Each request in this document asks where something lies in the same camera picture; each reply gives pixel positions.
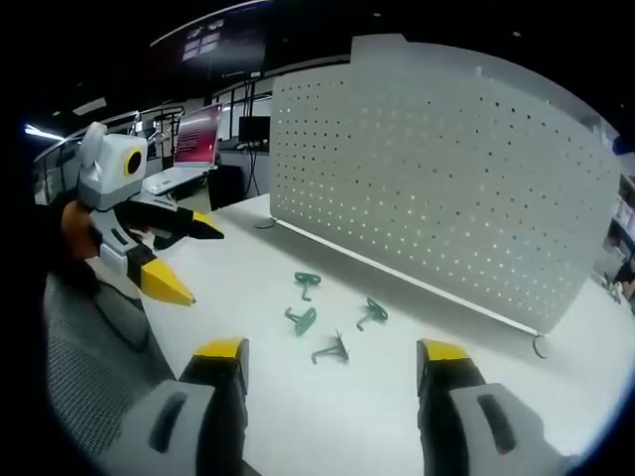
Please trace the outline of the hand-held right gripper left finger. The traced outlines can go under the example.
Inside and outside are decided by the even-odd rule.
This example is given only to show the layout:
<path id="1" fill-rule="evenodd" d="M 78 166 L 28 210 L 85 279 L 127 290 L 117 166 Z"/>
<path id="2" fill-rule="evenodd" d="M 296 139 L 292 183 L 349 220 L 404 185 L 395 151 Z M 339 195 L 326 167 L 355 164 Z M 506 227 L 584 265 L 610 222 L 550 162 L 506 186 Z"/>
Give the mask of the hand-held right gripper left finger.
<path id="1" fill-rule="evenodd" d="M 212 340 L 122 418 L 111 475 L 248 475 L 249 340 Z"/>

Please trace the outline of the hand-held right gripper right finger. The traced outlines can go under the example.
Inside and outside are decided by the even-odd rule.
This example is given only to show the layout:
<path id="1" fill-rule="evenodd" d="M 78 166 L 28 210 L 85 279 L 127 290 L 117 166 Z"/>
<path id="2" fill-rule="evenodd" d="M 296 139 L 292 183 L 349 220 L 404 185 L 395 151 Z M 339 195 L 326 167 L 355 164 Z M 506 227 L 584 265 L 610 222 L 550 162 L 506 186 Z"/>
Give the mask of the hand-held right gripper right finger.
<path id="1" fill-rule="evenodd" d="M 539 415 L 488 384 L 460 346 L 417 341 L 418 428 L 426 475 L 565 475 L 571 459 Z"/>

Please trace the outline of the person's left hand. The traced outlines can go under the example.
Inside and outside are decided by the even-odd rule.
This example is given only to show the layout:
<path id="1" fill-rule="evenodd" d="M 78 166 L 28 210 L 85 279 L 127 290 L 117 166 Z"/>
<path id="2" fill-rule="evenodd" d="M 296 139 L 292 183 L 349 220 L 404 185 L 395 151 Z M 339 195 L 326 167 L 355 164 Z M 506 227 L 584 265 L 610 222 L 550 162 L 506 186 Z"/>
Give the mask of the person's left hand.
<path id="1" fill-rule="evenodd" d="M 63 208 L 61 231 L 70 255 L 76 260 L 88 260 L 98 256 L 98 245 L 93 239 L 89 209 L 77 200 Z"/>

